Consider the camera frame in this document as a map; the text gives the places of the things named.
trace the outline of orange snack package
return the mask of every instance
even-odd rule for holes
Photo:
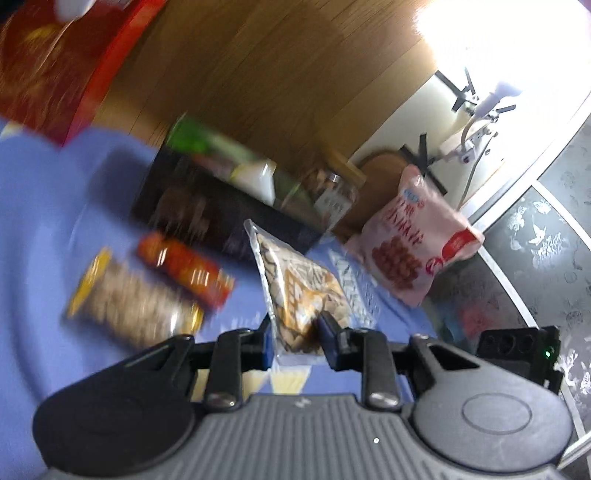
[[[217,264],[173,238],[153,232],[141,239],[139,257],[150,267],[162,270],[191,291],[205,306],[223,307],[234,289],[234,278]]]

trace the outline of snack bag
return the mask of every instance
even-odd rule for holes
[[[138,245],[139,257],[150,267],[164,271],[210,309],[220,309],[234,289],[234,278],[217,264],[173,238],[150,233]]]
[[[146,282],[113,260],[104,248],[82,277],[68,308],[68,317],[82,313],[139,348],[201,327],[203,310],[183,300],[166,285]]]
[[[261,274],[278,362],[295,365],[326,361],[314,324],[316,317],[320,312],[329,312],[343,328],[352,326],[353,322],[336,277],[266,233],[252,220],[247,220],[244,227]]]
[[[443,267],[470,258],[484,235],[432,190],[414,166],[402,172],[398,196],[345,245],[393,295],[411,307]]]

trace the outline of pink plastic bag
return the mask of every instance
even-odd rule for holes
[[[385,288],[414,307],[427,295],[437,272],[470,258],[483,241],[484,235],[432,190],[416,167],[408,166],[398,196],[346,247]]]

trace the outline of red box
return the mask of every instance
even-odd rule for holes
[[[89,125],[111,81],[165,0],[97,0],[56,20],[51,0],[28,0],[0,30],[0,115],[64,144]]]

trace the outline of clear plastic bag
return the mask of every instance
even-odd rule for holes
[[[108,249],[89,266],[67,314],[89,316],[139,348],[181,333],[192,335],[203,321],[196,302],[182,299],[165,284],[146,282],[115,261]]]
[[[353,314],[336,277],[277,240],[251,220],[244,223],[261,274],[274,330],[275,356],[282,365],[325,362],[314,320],[329,312],[341,327]]]

